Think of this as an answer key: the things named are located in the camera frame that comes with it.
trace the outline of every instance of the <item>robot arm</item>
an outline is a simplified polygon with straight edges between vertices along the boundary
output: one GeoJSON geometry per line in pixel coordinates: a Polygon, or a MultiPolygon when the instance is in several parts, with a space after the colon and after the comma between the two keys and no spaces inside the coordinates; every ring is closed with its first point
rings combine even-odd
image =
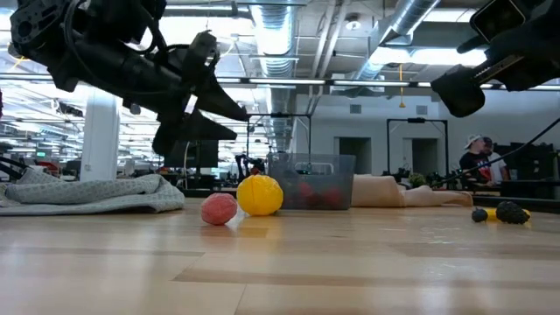
{"type": "MultiPolygon", "coordinates": [[[[78,81],[157,113],[161,122],[153,150],[166,155],[177,130],[193,130],[184,115],[191,95],[196,109],[246,121],[240,108],[220,87],[214,67],[220,55],[214,36],[204,31],[190,45],[166,45],[158,29],[165,0],[19,0],[10,17],[17,53],[47,67],[57,88],[73,92],[78,81]],[[138,52],[146,29],[153,42],[138,52]]],[[[219,126],[216,133],[223,133],[219,126]]]]}
{"type": "MultiPolygon", "coordinates": [[[[560,0],[493,0],[475,17],[484,17],[472,19],[471,27],[488,39],[486,61],[475,68],[457,65],[431,83],[452,115],[465,117],[481,109],[485,96],[480,85],[491,80],[503,83],[507,91],[524,91],[560,77],[560,32],[557,31],[560,27],[560,0]],[[529,19],[529,12],[537,7],[535,3],[548,7],[540,16],[529,19]],[[523,19],[521,24],[509,27],[515,23],[508,23],[508,17],[479,14],[489,8],[499,11],[506,6],[521,14],[526,11],[527,21],[523,19]],[[490,37],[484,30],[497,30],[497,34],[490,37]]],[[[466,50],[460,47],[458,51],[464,53],[466,50]]]]}

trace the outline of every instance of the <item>clear plastic bin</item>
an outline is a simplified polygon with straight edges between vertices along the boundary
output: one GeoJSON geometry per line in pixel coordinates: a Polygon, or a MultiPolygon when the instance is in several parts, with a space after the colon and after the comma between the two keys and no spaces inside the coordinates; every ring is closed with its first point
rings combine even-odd
{"type": "Polygon", "coordinates": [[[269,175],[283,189],[282,209],[347,210],[355,156],[271,153],[269,175]]]}

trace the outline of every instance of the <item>gray blanket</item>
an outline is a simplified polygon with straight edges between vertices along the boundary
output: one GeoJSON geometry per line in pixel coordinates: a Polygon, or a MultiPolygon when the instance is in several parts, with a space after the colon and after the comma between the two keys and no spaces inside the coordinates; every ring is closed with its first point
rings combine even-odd
{"type": "Polygon", "coordinates": [[[65,182],[27,169],[14,185],[0,185],[0,215],[99,214],[180,209],[183,193],[159,175],[135,179],[65,182]]]}

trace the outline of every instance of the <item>man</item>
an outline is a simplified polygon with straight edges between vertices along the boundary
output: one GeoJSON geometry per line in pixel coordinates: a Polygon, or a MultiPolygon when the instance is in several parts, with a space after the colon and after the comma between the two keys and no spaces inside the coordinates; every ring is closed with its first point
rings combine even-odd
{"type": "Polygon", "coordinates": [[[492,173],[489,166],[483,166],[476,171],[467,170],[488,162],[488,155],[484,152],[485,143],[481,135],[471,135],[466,139],[465,150],[467,153],[459,160],[461,169],[465,173],[463,184],[469,188],[473,186],[493,186],[492,173]]]}
{"type": "MultiPolygon", "coordinates": [[[[501,158],[501,155],[494,152],[494,143],[492,139],[485,136],[484,137],[484,153],[488,155],[488,160],[494,161],[496,158],[501,158]]],[[[492,181],[499,185],[504,180],[509,180],[509,171],[504,160],[498,161],[490,165],[490,173],[492,175],[492,181]]]]}

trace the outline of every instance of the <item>column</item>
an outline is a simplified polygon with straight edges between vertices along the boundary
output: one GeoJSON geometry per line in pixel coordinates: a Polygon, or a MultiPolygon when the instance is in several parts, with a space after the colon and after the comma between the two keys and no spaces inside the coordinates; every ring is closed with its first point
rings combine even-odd
{"type": "Polygon", "coordinates": [[[116,97],[91,87],[86,106],[80,181],[116,179],[119,124],[116,97]]]}

